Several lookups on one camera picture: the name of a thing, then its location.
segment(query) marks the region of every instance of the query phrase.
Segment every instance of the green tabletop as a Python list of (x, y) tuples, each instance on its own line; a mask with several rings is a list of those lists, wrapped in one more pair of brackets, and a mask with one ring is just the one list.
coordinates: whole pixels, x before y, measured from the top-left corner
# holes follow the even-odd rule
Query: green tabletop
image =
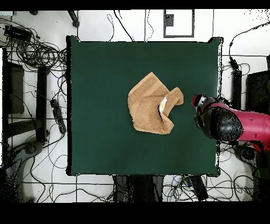
[[(220, 41), (79, 42), (68, 36), (67, 173), (216, 175), (216, 142), (197, 128), (190, 104), (197, 93), (217, 96)], [(168, 135), (133, 128), (128, 93), (150, 72), (184, 95), (169, 114), (175, 126)]]

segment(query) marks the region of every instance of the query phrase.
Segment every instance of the crumpled towel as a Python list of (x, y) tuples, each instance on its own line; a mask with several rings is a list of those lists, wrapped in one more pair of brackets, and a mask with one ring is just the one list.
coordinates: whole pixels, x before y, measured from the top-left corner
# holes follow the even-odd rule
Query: crumpled towel
[(141, 132), (169, 134), (174, 124), (168, 115), (175, 105), (183, 103), (184, 96), (180, 89), (175, 87), (170, 92), (153, 72), (145, 76), (128, 94), (128, 107), (134, 128)]

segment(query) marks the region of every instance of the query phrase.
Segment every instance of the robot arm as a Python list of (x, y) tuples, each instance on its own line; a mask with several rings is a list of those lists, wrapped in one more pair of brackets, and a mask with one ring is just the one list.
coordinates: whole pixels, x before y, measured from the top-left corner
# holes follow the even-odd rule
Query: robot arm
[(195, 122), (209, 137), (221, 141), (253, 142), (258, 151), (269, 150), (270, 116), (252, 111), (234, 110), (225, 102), (195, 95)]

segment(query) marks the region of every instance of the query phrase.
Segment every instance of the black border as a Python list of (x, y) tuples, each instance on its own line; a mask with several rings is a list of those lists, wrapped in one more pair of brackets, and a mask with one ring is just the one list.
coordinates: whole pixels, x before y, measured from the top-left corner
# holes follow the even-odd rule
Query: black border
[(66, 94), (67, 94), (67, 166), (66, 174), (71, 175), (72, 167), (72, 132), (71, 132), (71, 41), (70, 36), (66, 36)]

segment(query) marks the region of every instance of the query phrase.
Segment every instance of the black plug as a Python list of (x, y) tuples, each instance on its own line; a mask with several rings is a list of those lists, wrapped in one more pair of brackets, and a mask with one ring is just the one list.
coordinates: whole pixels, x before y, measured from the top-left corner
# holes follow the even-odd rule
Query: black plug
[(238, 66), (236, 60), (233, 59), (231, 56), (230, 56), (229, 63), (230, 63), (230, 66), (232, 67), (233, 70), (239, 70), (239, 66)]

